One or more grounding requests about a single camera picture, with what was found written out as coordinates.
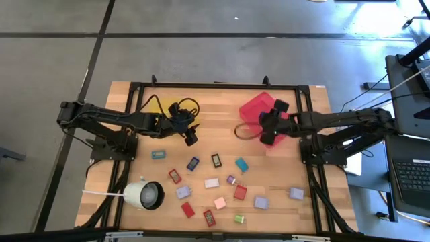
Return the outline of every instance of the table leg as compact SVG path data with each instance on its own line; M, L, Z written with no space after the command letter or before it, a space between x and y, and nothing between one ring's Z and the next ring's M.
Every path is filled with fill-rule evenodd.
M386 192L387 196L387 206L388 206L388 218L390 222L398 222L397 210L394 207L394 200L391 195L391 192Z

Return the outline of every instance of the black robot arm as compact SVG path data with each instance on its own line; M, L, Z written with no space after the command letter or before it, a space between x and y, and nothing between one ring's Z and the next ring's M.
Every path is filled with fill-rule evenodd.
M300 112L280 118L288 104L276 100L270 113L262 113L260 125L263 134L260 141L272 145L275 137L285 134L301 138L300 152L304 163L346 165L346 158L396 132L390 112L381 108L365 108L336 114ZM317 134L324 128L348 126L330 135ZM349 145L343 142L353 140Z
M189 125L195 120L195 112L181 109L178 103L169 107L171 117L164 113L123 112L97 107L93 104L79 102L62 102L57 123L64 129L82 128L94 134L95 140L91 158L133 160L136 154L138 137L136 134L151 138L165 138L179 134L185 138L188 146L197 142L196 127ZM106 124L124 127L112 130Z

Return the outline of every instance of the pink block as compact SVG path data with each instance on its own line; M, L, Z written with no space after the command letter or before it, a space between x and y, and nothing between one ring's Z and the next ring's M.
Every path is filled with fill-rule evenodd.
M226 200L223 197L220 197L214 201L216 209L220 210L226 206Z

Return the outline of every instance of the red plastic bin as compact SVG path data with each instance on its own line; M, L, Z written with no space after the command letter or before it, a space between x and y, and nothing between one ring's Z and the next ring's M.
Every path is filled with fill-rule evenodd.
M246 123L258 123L261 112L270 112L270 109L275 105L275 99L273 99L267 92L260 93L257 97L254 97L251 101L245 103L239 108L239 114ZM282 112L282 118L288 118L288 114ZM263 129L258 125L248 125L249 130L253 134L259 134ZM275 138L273 146L278 144L285 135L278 135Z

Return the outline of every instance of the laptop keyboard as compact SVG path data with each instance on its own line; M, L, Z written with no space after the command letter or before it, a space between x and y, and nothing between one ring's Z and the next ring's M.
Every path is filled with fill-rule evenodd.
M396 162L402 189L430 192L430 164Z

